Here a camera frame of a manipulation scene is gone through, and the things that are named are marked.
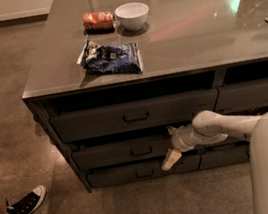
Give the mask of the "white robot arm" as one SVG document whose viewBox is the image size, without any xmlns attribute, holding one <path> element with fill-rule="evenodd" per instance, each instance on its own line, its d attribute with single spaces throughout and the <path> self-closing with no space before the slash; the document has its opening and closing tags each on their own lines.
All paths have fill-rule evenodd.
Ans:
<svg viewBox="0 0 268 214">
<path fill-rule="evenodd" d="M 169 127 L 171 148 L 162 169 L 168 171 L 181 155 L 198 145 L 211 145 L 232 136 L 250 142 L 250 171 L 254 214 L 268 214 L 268 112 L 259 116 L 196 114 L 187 126 Z"/>
</svg>

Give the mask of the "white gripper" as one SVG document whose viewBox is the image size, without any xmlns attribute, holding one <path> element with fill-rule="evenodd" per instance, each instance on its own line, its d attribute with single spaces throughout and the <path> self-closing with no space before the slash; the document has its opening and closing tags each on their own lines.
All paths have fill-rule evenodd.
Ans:
<svg viewBox="0 0 268 214">
<path fill-rule="evenodd" d="M 194 148 L 193 145 L 186 144 L 182 136 L 184 127 L 173 127 L 167 126 L 167 132 L 171 136 L 171 145 L 174 147 L 172 149 L 168 149 L 166 153 L 166 157 L 164 162 L 162 163 L 162 169 L 164 171 L 168 171 L 173 167 L 173 165 L 179 161 L 182 156 L 182 152 L 190 151 Z"/>
</svg>

